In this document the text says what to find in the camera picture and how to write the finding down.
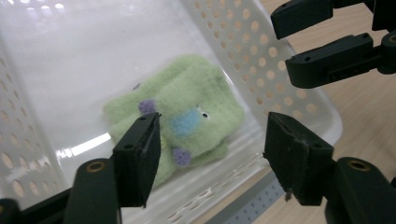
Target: fuzzy green fabric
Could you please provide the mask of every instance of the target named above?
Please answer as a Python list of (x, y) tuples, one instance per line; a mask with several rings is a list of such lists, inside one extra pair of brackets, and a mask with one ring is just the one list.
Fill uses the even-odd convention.
[(161, 114), (162, 155), (154, 186), (179, 168), (224, 157), (224, 138), (244, 119), (220, 68), (198, 55), (176, 59), (136, 90), (107, 103), (104, 111), (113, 123), (115, 143), (143, 114)]

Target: white plastic surface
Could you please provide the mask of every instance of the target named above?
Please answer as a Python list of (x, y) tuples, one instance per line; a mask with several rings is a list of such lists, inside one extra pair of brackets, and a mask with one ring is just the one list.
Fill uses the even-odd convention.
[(227, 157), (156, 189), (124, 223), (188, 222), (267, 166), (266, 114), (278, 111), (329, 143), (341, 120), (324, 93), (290, 85), (268, 15), (254, 1), (1, 0), (0, 194), (22, 207), (73, 183), (84, 162), (109, 157), (105, 102), (177, 56), (218, 63), (245, 108)]

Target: basket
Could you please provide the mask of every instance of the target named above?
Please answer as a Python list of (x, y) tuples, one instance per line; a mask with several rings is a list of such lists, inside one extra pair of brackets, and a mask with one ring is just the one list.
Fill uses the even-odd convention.
[(221, 66), (246, 120), (226, 158), (178, 173), (148, 208), (123, 209), (124, 223), (190, 222), (267, 167), (269, 111), (331, 144), (341, 135), (321, 89), (290, 85), (293, 50), (258, 1), (7, 0), (0, 17), (0, 196), (22, 208), (70, 188), (83, 162), (108, 158), (104, 103), (183, 54)]

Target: wooden table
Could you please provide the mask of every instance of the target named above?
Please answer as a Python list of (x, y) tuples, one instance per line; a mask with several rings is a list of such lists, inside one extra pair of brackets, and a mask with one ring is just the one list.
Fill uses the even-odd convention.
[[(285, 0), (261, 0), (272, 13)], [(331, 20), (324, 21), (288, 37), (299, 53), (323, 46), (345, 35), (369, 33), (380, 44), (386, 32), (373, 32), (373, 14), (364, 5), (336, 9)], [(371, 162), (391, 180), (396, 176), (396, 76), (384, 76), (376, 70), (368, 74), (342, 80), (323, 89), (341, 114), (344, 131), (335, 145), (333, 158), (356, 157)], [(212, 211), (231, 202), (257, 182), (265, 172), (253, 176), (234, 195), (223, 200)], [(254, 223), (326, 223), (326, 200), (320, 207), (302, 207), (295, 199), (287, 203), (279, 199)], [(213, 214), (205, 214), (197, 223), (205, 222)]]

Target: folded towel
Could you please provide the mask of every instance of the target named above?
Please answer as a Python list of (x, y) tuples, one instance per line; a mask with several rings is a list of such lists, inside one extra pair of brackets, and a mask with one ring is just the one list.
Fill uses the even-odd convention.
[(110, 135), (116, 143), (141, 115), (161, 114), (162, 155), (154, 186), (178, 168), (224, 157), (224, 138), (244, 118), (220, 68), (197, 55), (176, 59), (104, 110), (113, 123)]

